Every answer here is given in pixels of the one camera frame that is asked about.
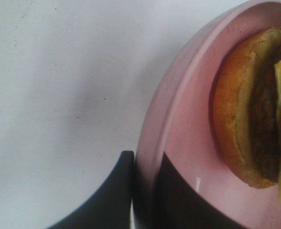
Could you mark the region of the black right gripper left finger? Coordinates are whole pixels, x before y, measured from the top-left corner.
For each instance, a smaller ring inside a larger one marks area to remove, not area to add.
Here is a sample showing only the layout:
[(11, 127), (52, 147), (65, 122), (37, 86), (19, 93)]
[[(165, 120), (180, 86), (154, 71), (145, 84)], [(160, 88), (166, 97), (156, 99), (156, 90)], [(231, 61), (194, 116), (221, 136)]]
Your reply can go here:
[(129, 229), (134, 153), (122, 151), (113, 170), (97, 191), (52, 229)]

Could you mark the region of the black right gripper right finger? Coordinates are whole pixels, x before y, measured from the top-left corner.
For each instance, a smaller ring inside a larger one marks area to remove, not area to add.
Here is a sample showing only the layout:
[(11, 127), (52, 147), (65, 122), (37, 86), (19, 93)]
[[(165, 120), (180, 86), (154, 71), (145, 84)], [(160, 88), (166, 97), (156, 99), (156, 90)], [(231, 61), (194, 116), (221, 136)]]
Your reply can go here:
[(154, 197), (154, 229), (243, 229), (200, 197), (163, 155)]

